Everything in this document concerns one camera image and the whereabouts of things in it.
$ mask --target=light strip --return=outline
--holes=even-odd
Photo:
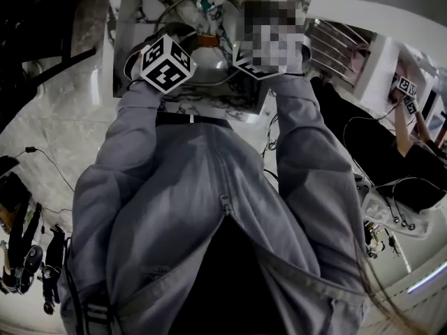
[[[410,264],[409,264],[407,258],[405,257],[404,250],[403,250],[402,247],[400,246],[399,239],[396,237],[396,234],[395,234],[394,232],[391,232],[391,234],[393,235],[394,240],[396,241],[397,249],[400,250],[400,255],[402,256],[402,258],[404,258],[404,263],[405,263],[405,267],[406,267],[406,272],[407,272],[408,274],[410,274],[410,273],[411,273],[411,267],[410,267]]]
[[[408,294],[418,289],[420,286],[426,284],[428,281],[430,281],[432,278],[437,276],[439,273],[441,273],[445,268],[447,268],[447,261],[445,261],[441,266],[439,266],[437,269],[435,269],[432,273],[430,273],[428,276],[426,276],[424,279],[417,282],[415,285],[413,285],[411,288],[408,289]]]

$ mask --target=metal rack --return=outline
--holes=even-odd
[[[373,33],[337,22],[315,19],[309,24],[306,34],[312,41],[311,66],[353,87],[358,78],[358,72],[351,65],[353,55],[357,50],[368,49]]]

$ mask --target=white cube with black pattern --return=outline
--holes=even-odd
[[[197,63],[168,34],[141,50],[140,75],[164,94],[191,78]]]

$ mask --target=gray sleeve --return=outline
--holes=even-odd
[[[79,178],[73,200],[68,265],[82,289],[105,279],[105,257],[115,216],[147,180],[156,146],[161,94],[146,82],[131,86],[118,105],[95,164]]]
[[[361,291],[354,237],[364,252],[365,235],[351,165],[324,124],[309,81],[281,76],[271,87],[280,131],[279,194],[309,238],[322,278]]]

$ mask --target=cable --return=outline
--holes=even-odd
[[[65,178],[65,177],[63,176],[63,174],[61,173],[61,170],[59,170],[59,168],[57,167],[56,163],[55,163],[53,160],[51,160],[50,157],[49,157],[44,151],[42,151],[42,150],[40,150],[40,149],[38,149],[38,148],[36,148],[36,147],[26,147],[26,148],[25,148],[25,151],[23,151],[22,153],[20,153],[20,154],[17,155],[17,156],[20,156],[20,155],[22,155],[23,153],[27,153],[27,154],[29,154],[29,153],[35,153],[36,151],[40,151],[43,155],[45,155],[45,156],[47,157],[47,159],[51,162],[51,164],[54,165],[54,167],[56,168],[56,170],[57,170],[57,172],[59,173],[59,175],[61,175],[61,178],[64,179],[64,181],[65,181],[65,183],[68,185],[68,187],[69,187],[73,192],[75,192],[75,191],[73,190],[73,188],[71,187],[71,185],[70,185],[70,184],[68,183],[68,181],[66,180],[66,178]]]
[[[344,126],[344,128],[343,128],[343,146],[345,147],[345,149],[348,150],[348,148],[346,147],[346,141],[344,139],[344,136],[345,136],[345,133],[346,133],[346,127],[349,125],[349,123],[351,123],[352,120],[354,120],[354,119],[365,119],[365,120],[380,121],[382,119],[385,119],[394,109],[396,109],[397,106],[400,103],[402,103],[403,100],[404,100],[403,98],[401,100],[399,100],[399,102],[393,108],[391,108],[391,110],[388,113],[386,113],[383,117],[380,117],[380,118],[352,117],[352,118],[350,118],[348,120],[348,122],[346,123],[346,125]]]
[[[396,181],[396,183],[393,185],[393,189],[391,190],[391,194],[392,194],[392,196],[393,196],[393,202],[394,202],[394,204],[395,204],[395,206],[396,206],[396,210],[397,210],[397,212],[399,213],[399,215],[400,215],[400,217],[401,217],[401,219],[402,219],[402,225],[403,225],[404,227],[408,227],[408,229],[410,229],[410,230],[414,230],[414,228],[415,228],[414,223],[412,223],[412,224],[410,224],[410,225],[407,223],[406,218],[405,218],[405,215],[400,211],[399,205],[398,205],[398,203],[396,202],[396,199],[395,199],[395,189],[396,189],[396,186],[397,186],[398,184],[400,184],[401,182],[406,181],[406,180],[421,180],[421,181],[425,181],[425,182],[429,183],[431,186],[437,188],[437,189],[440,190],[440,191],[443,191],[443,192],[445,192],[445,193],[447,193],[447,191],[444,190],[444,189],[442,189],[442,188],[440,188],[440,187],[438,187],[437,185],[433,184],[431,181],[426,180],[426,179],[423,179],[422,177],[402,177],[401,179],[399,179],[399,180]],[[384,186],[388,186],[388,184],[384,184],[384,185],[376,186],[376,189],[378,189],[378,188],[380,188],[380,187],[384,187]]]
[[[276,139],[276,140],[272,140],[272,139],[270,138],[270,133],[271,133],[271,131],[272,131],[272,125],[273,125],[274,123],[276,123],[277,121],[278,121],[278,113],[276,113],[276,114],[273,116],[272,120],[270,121],[270,125],[268,126],[268,132],[267,132],[267,144],[266,144],[266,146],[265,146],[263,152],[261,153],[261,156],[263,157],[263,159],[264,159],[264,157],[265,157],[265,152],[266,152],[267,150],[274,151],[274,150],[277,149],[278,139]]]
[[[158,19],[158,20],[156,21],[156,23],[155,23],[155,29],[154,29],[155,32],[157,32],[157,31],[159,30],[159,25],[160,25],[161,20],[162,20],[168,13],[170,13],[171,10],[172,10],[173,8],[175,8],[177,5],[179,5],[179,4],[182,3],[183,1],[185,1],[185,0],[178,0],[178,1],[176,1],[175,3],[173,3],[171,6],[169,6],[169,8],[167,8],[167,9],[160,15],[159,19]]]
[[[58,212],[53,211],[52,209],[49,209],[49,208],[47,208],[47,207],[43,207],[42,209],[46,209],[46,210],[48,210],[48,211],[50,211],[50,212],[52,212],[53,214],[56,214],[56,215],[60,214],[62,211],[72,212],[72,210],[70,210],[70,209],[61,209],[61,210],[58,211]]]
[[[271,172],[270,170],[267,170],[267,169],[264,169],[264,171],[265,171],[265,172],[268,172],[270,175],[272,175],[272,176],[274,177],[274,179],[275,179],[276,181],[279,182],[279,178],[278,178],[278,176],[275,175],[273,172]]]
[[[18,158],[20,155],[22,155],[23,153],[26,153],[26,151],[22,151],[20,154],[14,156],[14,158]]]

